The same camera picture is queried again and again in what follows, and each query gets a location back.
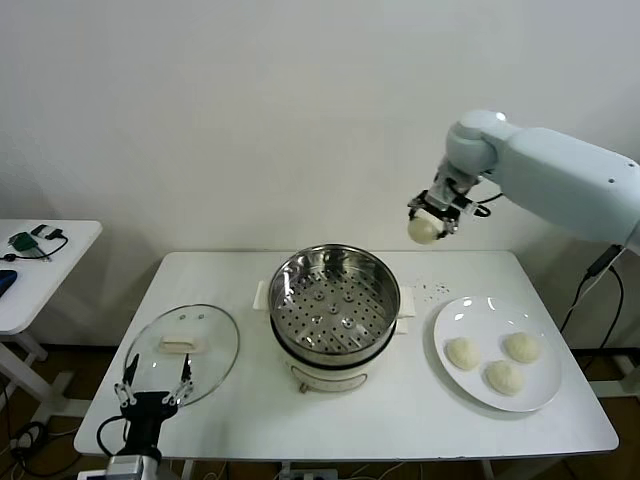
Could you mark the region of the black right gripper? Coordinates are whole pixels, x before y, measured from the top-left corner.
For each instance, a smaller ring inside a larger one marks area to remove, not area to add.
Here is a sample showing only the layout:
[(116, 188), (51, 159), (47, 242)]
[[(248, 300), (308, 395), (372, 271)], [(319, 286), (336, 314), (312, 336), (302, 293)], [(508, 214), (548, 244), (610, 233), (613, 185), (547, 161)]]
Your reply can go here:
[(455, 234), (459, 228), (460, 213), (467, 212), (473, 204), (467, 194), (474, 186), (475, 177), (472, 175), (437, 173), (427, 193), (420, 192), (407, 204), (409, 220), (417, 218), (420, 212), (427, 212), (441, 223), (438, 240)]

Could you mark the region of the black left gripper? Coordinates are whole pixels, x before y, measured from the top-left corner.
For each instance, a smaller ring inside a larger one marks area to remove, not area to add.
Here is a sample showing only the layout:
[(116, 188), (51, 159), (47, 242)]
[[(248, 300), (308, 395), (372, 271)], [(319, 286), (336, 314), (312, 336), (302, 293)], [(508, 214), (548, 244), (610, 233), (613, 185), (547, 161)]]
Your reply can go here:
[(129, 422), (127, 439), (120, 453), (159, 453), (162, 423), (175, 416), (194, 390), (191, 358), (185, 355), (180, 381), (170, 392), (133, 392), (132, 385), (139, 355), (125, 367), (122, 380), (114, 385), (121, 413)]

